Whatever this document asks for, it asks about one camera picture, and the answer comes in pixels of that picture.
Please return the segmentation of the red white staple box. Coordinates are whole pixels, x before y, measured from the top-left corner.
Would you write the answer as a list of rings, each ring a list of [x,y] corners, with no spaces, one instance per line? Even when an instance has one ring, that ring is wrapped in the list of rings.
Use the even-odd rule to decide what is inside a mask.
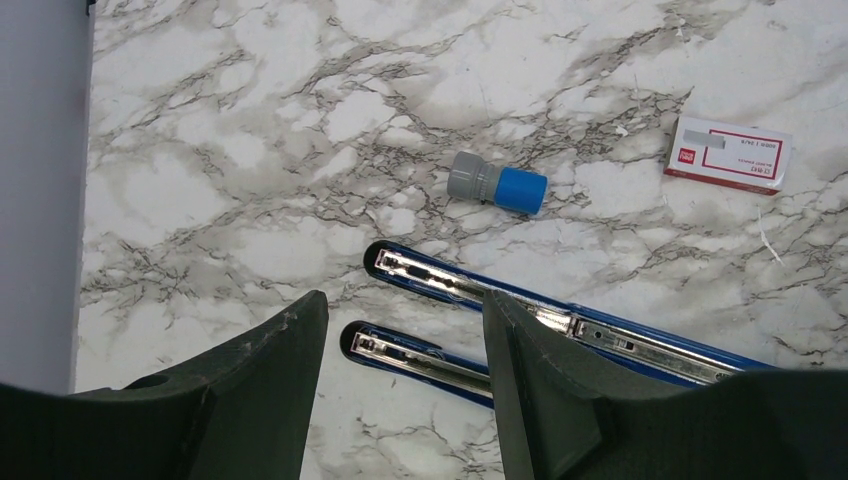
[[[774,196],[783,188],[792,146],[789,134],[682,115],[663,173]]]

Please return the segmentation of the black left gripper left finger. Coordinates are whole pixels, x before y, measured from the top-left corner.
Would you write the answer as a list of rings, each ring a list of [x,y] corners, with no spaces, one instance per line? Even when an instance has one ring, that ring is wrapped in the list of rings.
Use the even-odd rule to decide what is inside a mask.
[[[328,327],[313,290],[120,390],[1,389],[5,479],[296,479]]]

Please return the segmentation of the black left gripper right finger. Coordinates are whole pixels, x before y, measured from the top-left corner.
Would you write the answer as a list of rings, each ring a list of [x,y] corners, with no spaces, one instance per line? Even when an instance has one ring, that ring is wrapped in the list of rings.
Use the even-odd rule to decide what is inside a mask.
[[[771,369],[687,389],[638,374],[483,302],[509,479],[843,479],[847,374]]]

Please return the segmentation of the blue black stapler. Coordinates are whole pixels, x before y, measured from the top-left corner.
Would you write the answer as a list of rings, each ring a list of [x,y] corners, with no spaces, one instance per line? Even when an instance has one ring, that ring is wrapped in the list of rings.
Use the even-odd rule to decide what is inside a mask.
[[[463,270],[396,242],[372,243],[367,273],[388,284],[480,312],[484,294],[501,292],[543,325],[632,371],[687,387],[771,366],[576,303],[562,302]]]

